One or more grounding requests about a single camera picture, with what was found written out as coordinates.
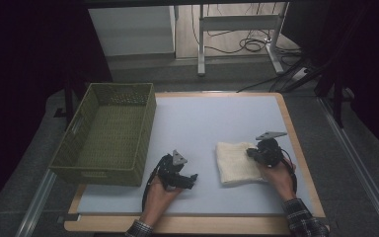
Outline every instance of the basket handle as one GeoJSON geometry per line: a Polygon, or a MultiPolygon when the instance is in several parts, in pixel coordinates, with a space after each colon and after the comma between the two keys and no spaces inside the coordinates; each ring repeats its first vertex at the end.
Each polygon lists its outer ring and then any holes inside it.
{"type": "Polygon", "coordinates": [[[78,132],[79,127],[82,125],[84,121],[84,118],[82,116],[79,116],[79,118],[76,119],[75,123],[72,125],[72,133],[75,135],[76,132],[78,132]]]}
{"type": "Polygon", "coordinates": [[[81,171],[81,175],[85,178],[109,178],[105,171],[81,171]]]}

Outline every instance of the floor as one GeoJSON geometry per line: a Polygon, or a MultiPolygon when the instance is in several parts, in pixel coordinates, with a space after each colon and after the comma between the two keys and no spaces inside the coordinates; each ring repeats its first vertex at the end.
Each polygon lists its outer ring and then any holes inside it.
{"type": "MultiPolygon", "coordinates": [[[[188,54],[176,60],[170,56],[108,58],[115,82],[153,82],[157,92],[245,91],[267,92],[292,83],[290,76],[273,78],[275,73],[266,55],[210,57],[204,77],[196,75],[196,60],[188,54]]],[[[379,236],[379,209],[361,172],[356,169],[350,149],[339,136],[324,103],[313,92],[312,80],[291,93],[283,94],[298,139],[322,202],[331,236],[379,236]]],[[[0,194],[0,237],[15,236],[46,174],[46,168],[66,126],[55,112],[64,108],[62,91],[47,100],[46,114],[20,165],[0,194]]],[[[342,121],[347,141],[366,168],[379,195],[379,141],[351,110],[342,104],[342,121]]],[[[31,236],[117,236],[117,234],[68,232],[63,219],[76,186],[55,179],[37,222],[28,229],[31,236]]]]}

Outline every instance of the plaid sleeve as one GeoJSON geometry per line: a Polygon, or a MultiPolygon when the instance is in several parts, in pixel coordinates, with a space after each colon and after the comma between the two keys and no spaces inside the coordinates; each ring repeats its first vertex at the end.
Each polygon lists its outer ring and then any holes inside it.
{"type": "Polygon", "coordinates": [[[317,220],[300,198],[284,203],[290,230],[295,236],[329,236],[328,228],[317,220]]]}
{"type": "Polygon", "coordinates": [[[133,225],[125,232],[127,237],[149,237],[152,234],[153,228],[141,222],[134,220],[133,225]]]}

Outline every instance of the black cable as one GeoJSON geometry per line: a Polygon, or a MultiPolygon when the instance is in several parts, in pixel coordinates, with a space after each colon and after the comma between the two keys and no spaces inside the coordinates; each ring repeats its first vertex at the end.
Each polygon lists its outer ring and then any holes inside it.
{"type": "Polygon", "coordinates": [[[284,49],[280,47],[275,47],[275,51],[277,51],[279,54],[283,55],[284,57],[300,57],[304,54],[304,52],[298,48],[298,49],[284,49]]]}
{"type": "Polygon", "coordinates": [[[158,174],[159,167],[161,166],[162,162],[164,161],[164,158],[158,162],[155,169],[153,169],[152,173],[150,173],[150,177],[146,182],[146,187],[144,188],[143,197],[141,199],[141,211],[144,211],[144,207],[146,205],[147,195],[149,194],[150,185],[152,184],[153,179],[158,174]]]}
{"type": "Polygon", "coordinates": [[[248,13],[249,9],[251,9],[251,8],[254,8],[254,4],[253,3],[251,3],[251,5],[249,6],[249,8],[246,10],[245,15],[248,13]]]}
{"type": "Polygon", "coordinates": [[[218,4],[217,4],[217,11],[220,13],[220,16],[223,16],[223,14],[220,12],[220,9],[218,9],[218,4]]]}
{"type": "MultiPolygon", "coordinates": [[[[208,16],[208,14],[209,14],[209,5],[207,6],[207,16],[208,16]]],[[[192,21],[192,33],[193,33],[193,36],[194,36],[194,38],[196,40],[196,43],[199,44],[198,38],[196,37],[195,27],[194,27],[194,22],[193,22],[193,5],[191,5],[191,21],[192,21]]],[[[216,34],[216,35],[211,35],[209,32],[207,32],[207,33],[211,37],[216,37],[216,36],[225,35],[225,34],[232,33],[232,32],[235,32],[235,31],[227,31],[227,32],[216,34]]],[[[241,39],[239,41],[239,47],[240,48],[237,49],[237,50],[234,50],[234,51],[224,51],[224,50],[221,50],[219,48],[212,47],[212,46],[205,46],[204,48],[210,48],[210,49],[213,49],[213,50],[216,50],[216,51],[219,51],[219,52],[222,52],[222,53],[228,53],[228,54],[236,53],[236,52],[239,52],[239,51],[241,51],[243,49],[245,49],[245,50],[247,50],[249,52],[258,52],[258,51],[261,51],[265,47],[266,42],[264,40],[260,40],[260,39],[251,39],[251,33],[252,32],[253,31],[248,31],[248,35],[244,39],[241,39]],[[258,48],[256,48],[256,49],[249,48],[249,46],[252,46],[252,45],[257,46],[258,48]]]]}
{"type": "MultiPolygon", "coordinates": [[[[319,43],[318,46],[312,48],[311,50],[309,50],[307,52],[307,55],[313,55],[314,53],[316,53],[318,50],[322,50],[322,49],[325,49],[326,47],[328,47],[328,44],[329,46],[331,45],[331,43],[333,43],[333,41],[336,41],[336,38],[339,36],[339,34],[341,34],[344,30],[344,28],[347,26],[347,23],[349,22],[347,19],[351,18],[351,16],[353,16],[352,13],[349,13],[349,15],[343,17],[342,19],[339,19],[338,23],[340,24],[339,27],[337,27],[336,29],[334,29],[333,32],[331,32],[331,34],[325,38],[325,40],[321,41],[319,43]]],[[[328,65],[330,65],[331,61],[333,60],[334,56],[331,55],[325,63],[323,63],[322,66],[318,67],[318,68],[315,68],[314,70],[324,70],[326,67],[328,67],[328,65]]],[[[285,88],[285,86],[288,84],[289,80],[287,80],[284,85],[278,90],[278,91],[283,91],[283,89],[285,88]]]]}
{"type": "Polygon", "coordinates": [[[290,155],[288,154],[288,152],[286,152],[285,150],[281,149],[281,151],[283,151],[287,156],[288,156],[288,159],[290,161],[290,164],[288,164],[288,162],[286,162],[284,159],[281,160],[281,162],[285,165],[285,167],[287,168],[288,170],[288,173],[291,177],[291,180],[293,181],[293,191],[294,193],[296,194],[297,193],[297,176],[295,175],[295,170],[294,170],[294,165],[293,165],[293,162],[291,161],[291,157],[290,155]]]}
{"type": "Polygon", "coordinates": [[[275,88],[276,84],[278,83],[279,79],[282,78],[282,77],[284,77],[284,76],[286,76],[286,75],[288,75],[288,74],[291,73],[292,71],[294,71],[294,69],[296,69],[297,66],[298,66],[300,63],[302,63],[303,60],[305,60],[305,55],[303,55],[303,56],[300,58],[300,60],[298,60],[298,61],[297,61],[292,67],[288,68],[283,74],[278,75],[278,76],[276,76],[276,77],[269,78],[269,79],[267,79],[267,80],[261,81],[261,82],[259,82],[259,83],[253,84],[253,85],[251,85],[251,86],[244,87],[244,88],[238,90],[236,93],[239,93],[239,92],[245,91],[245,90],[247,90],[247,89],[250,89],[250,88],[253,88],[253,87],[259,86],[259,85],[261,85],[261,84],[264,84],[264,83],[266,83],[266,82],[269,82],[269,81],[275,80],[275,83],[272,84],[271,87],[269,88],[269,91],[272,92],[273,89],[275,88]]]}
{"type": "Polygon", "coordinates": [[[274,82],[274,83],[271,85],[271,87],[269,88],[269,91],[270,91],[270,92],[273,92],[273,91],[278,92],[277,90],[275,90],[275,87],[276,87],[276,85],[279,83],[279,81],[282,80],[285,76],[290,75],[292,72],[294,72],[294,70],[297,69],[297,68],[298,68],[298,67],[299,67],[299,66],[300,66],[305,60],[306,60],[306,56],[305,56],[305,55],[301,56],[300,59],[294,63],[294,65],[292,65],[290,68],[288,68],[288,69],[284,72],[284,74],[281,75],[281,77],[278,77],[278,78],[275,80],[275,82],[274,82]]]}
{"type": "Polygon", "coordinates": [[[269,34],[265,32],[265,30],[257,30],[257,32],[262,32],[264,35],[266,35],[266,38],[269,39],[269,34]]]}
{"type": "Polygon", "coordinates": [[[288,77],[288,79],[285,80],[285,83],[282,85],[282,87],[279,88],[279,90],[276,90],[276,91],[277,91],[277,92],[282,91],[282,90],[285,88],[285,86],[288,84],[288,82],[291,80],[291,78],[292,78],[293,76],[294,76],[294,75],[292,75],[291,77],[288,77]]]}
{"type": "Polygon", "coordinates": [[[264,8],[265,3],[263,3],[263,5],[261,6],[261,9],[260,9],[260,5],[258,5],[257,15],[261,15],[263,13],[263,8],[264,8]]]}
{"type": "Polygon", "coordinates": [[[272,13],[275,11],[276,2],[273,3],[272,13]]]}
{"type": "Polygon", "coordinates": [[[299,48],[281,48],[281,47],[276,46],[275,49],[285,50],[285,51],[299,51],[302,48],[301,47],[299,47],[299,48]]]}

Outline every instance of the basket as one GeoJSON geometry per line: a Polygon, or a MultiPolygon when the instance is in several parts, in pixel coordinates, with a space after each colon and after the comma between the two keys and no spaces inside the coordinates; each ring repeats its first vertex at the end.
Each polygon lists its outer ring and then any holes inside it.
{"type": "Polygon", "coordinates": [[[153,84],[91,83],[49,165],[71,184],[141,186],[153,84]]]}

